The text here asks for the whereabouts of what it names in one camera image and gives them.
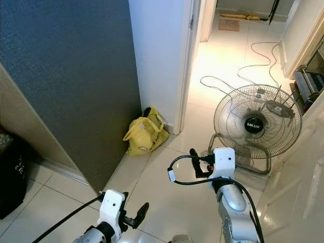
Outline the grey robot foot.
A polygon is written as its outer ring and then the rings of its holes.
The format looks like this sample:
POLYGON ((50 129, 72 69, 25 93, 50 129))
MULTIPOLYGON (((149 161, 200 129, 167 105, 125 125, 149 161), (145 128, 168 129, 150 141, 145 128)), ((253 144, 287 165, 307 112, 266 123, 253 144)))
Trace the grey robot foot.
POLYGON ((193 243, 193 241, 187 234, 176 234, 168 243, 193 243))

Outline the yellow shopping bag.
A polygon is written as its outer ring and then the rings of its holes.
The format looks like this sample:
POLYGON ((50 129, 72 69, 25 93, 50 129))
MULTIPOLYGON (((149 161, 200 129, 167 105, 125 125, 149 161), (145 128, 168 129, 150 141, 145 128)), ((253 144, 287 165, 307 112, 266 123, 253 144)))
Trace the yellow shopping bag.
POLYGON ((165 130, 165 121, 159 111, 149 106, 142 116, 130 123, 123 141, 128 142, 128 155, 144 155, 164 144, 169 136, 169 132, 165 130))

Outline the metal floor fan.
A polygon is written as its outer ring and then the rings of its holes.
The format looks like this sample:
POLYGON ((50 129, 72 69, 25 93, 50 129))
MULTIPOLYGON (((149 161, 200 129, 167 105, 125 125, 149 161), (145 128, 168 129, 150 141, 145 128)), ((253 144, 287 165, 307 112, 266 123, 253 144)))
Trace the metal floor fan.
POLYGON ((218 139, 234 149, 236 166, 256 174, 271 172, 272 158, 290 149, 301 134, 302 115, 289 93, 266 84, 233 89, 220 100, 208 151, 218 139))

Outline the white glossy door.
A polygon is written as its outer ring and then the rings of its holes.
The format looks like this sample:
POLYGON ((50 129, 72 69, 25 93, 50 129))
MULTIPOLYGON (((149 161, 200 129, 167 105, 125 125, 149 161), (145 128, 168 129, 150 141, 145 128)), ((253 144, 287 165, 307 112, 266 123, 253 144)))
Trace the white glossy door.
POLYGON ((306 112, 301 136, 261 196, 266 243, 324 243, 324 100, 306 112))

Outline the crumpled clear plastic bag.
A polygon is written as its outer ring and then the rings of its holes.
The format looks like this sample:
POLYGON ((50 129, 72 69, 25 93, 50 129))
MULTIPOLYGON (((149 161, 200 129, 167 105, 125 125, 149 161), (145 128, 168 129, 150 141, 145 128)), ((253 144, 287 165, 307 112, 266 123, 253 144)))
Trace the crumpled clear plastic bag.
POLYGON ((13 143, 14 137, 10 134, 1 132, 0 133, 0 153, 3 153, 13 143))

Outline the black waste bin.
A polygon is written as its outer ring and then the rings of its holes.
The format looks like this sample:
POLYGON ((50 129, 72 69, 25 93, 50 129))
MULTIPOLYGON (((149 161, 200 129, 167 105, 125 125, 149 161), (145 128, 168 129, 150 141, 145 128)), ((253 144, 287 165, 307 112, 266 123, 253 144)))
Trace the black waste bin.
POLYGON ((14 137, 7 150, 0 153, 0 219, 17 209, 26 195, 25 141, 14 137))

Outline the beige wardrobe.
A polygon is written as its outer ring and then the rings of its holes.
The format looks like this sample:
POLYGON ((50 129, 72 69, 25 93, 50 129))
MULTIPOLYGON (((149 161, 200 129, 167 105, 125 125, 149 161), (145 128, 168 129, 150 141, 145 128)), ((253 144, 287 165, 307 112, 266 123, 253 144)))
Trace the beige wardrobe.
POLYGON ((31 106, 0 62, 0 124, 30 144, 41 156, 40 164, 76 181, 87 180, 31 106))

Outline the dark storage shelf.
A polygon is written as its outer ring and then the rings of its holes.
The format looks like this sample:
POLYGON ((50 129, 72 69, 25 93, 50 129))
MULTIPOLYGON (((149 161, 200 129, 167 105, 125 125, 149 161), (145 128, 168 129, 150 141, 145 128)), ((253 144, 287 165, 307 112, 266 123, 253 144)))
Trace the dark storage shelf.
POLYGON ((304 115, 324 90, 324 63, 303 65, 294 72, 294 77, 294 83, 290 84, 291 95, 304 115))

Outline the small brown doormat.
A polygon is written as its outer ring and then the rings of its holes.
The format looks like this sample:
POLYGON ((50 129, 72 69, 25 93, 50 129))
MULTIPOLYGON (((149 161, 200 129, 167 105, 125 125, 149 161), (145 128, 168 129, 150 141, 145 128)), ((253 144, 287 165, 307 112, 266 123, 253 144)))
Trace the small brown doormat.
POLYGON ((239 32, 240 21, 236 19, 220 19, 218 21, 218 30, 239 32))

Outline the blue grey door panel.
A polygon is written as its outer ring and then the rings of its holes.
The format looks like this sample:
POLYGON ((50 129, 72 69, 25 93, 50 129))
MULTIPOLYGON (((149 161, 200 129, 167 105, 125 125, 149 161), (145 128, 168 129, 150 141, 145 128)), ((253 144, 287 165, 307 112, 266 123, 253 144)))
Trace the blue grey door panel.
POLYGON ((1 60, 95 190, 142 113, 128 0, 0 0, 1 60))

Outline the black leaning pole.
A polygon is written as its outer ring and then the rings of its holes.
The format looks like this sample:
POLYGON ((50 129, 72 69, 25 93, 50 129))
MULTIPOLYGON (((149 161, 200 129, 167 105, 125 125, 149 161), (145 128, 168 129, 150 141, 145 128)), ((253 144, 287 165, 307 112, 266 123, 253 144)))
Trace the black leaning pole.
POLYGON ((272 23, 272 20, 277 12, 277 9, 278 9, 278 5, 280 3, 280 0, 273 0, 273 5, 271 7, 271 10, 268 14, 268 18, 267 18, 267 21, 266 23, 268 23, 268 25, 270 25, 272 23))

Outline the white door frame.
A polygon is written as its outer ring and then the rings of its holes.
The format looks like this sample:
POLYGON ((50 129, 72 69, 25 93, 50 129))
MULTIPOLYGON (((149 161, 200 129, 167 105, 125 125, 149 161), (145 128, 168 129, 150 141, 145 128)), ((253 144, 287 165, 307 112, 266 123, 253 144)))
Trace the white door frame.
POLYGON ((201 4, 128 0, 141 105, 155 107, 175 136, 184 128, 201 4))

